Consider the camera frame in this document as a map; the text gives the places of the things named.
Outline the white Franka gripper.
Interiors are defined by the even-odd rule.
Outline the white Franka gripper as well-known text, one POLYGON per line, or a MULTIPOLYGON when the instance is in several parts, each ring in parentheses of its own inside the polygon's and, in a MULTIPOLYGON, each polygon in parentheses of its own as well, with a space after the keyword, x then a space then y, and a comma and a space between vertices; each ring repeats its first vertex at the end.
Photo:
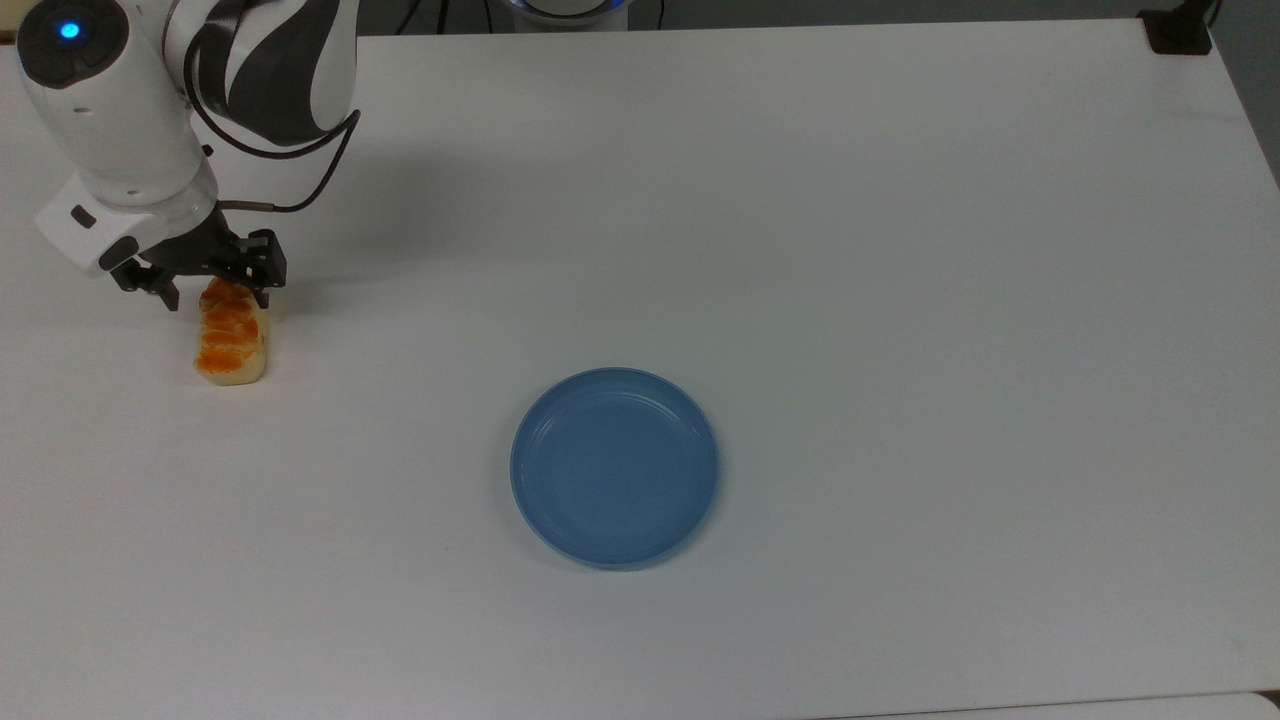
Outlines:
MULTIPOLYGON (((168 311, 175 313, 180 306, 175 278, 180 273, 154 263, 145 265, 133 256, 188 233, 209 219, 218 202, 218 191, 214 174, 198 172, 169 199, 127 206, 93 195, 83 174, 76 172, 36 214, 35 225, 87 277, 110 270, 122 291, 154 296, 168 311)), ((271 290, 285 286, 288 272, 276 233, 253 231, 236 241, 236 250, 232 281, 246 287, 260 309, 269 309, 271 290)))

